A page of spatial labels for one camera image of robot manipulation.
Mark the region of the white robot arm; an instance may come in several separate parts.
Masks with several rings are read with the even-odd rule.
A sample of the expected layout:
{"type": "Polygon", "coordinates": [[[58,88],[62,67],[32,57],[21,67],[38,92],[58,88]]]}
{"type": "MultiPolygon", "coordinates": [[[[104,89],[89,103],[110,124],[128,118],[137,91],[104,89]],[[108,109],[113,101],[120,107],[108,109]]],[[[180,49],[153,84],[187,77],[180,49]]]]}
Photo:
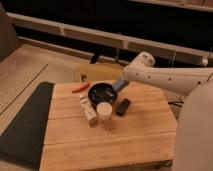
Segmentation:
{"type": "Polygon", "coordinates": [[[172,171],[213,171],[213,68],[154,68],[141,52],[123,70],[127,81],[141,82],[186,97],[181,109],[172,171]]]}

